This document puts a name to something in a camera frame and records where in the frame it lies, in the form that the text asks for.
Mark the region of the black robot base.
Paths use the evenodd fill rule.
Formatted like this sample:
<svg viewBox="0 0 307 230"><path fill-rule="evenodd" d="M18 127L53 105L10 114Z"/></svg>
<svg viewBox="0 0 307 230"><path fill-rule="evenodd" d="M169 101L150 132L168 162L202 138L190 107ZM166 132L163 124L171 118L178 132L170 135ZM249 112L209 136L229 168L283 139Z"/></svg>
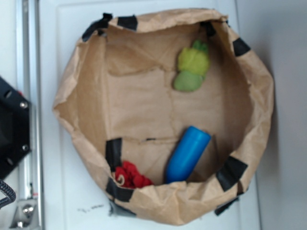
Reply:
<svg viewBox="0 0 307 230"><path fill-rule="evenodd" d="M5 179L30 152L30 105L0 79L0 178Z"/></svg>

